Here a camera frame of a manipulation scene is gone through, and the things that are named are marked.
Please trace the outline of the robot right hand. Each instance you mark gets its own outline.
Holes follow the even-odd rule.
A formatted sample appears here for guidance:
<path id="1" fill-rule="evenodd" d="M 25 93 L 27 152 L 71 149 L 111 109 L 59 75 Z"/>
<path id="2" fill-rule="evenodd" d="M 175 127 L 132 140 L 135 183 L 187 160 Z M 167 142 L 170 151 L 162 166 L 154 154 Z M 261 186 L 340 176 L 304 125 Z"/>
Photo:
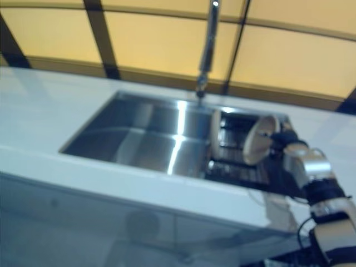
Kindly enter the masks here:
<path id="1" fill-rule="evenodd" d="M 275 132 L 269 136 L 272 141 L 270 145 L 269 156 L 273 159 L 278 159 L 283 156 L 284 149 L 289 145 L 297 144 L 308 147 L 308 144 L 300 140 L 296 132 L 291 127 L 284 127 L 279 132 Z"/>

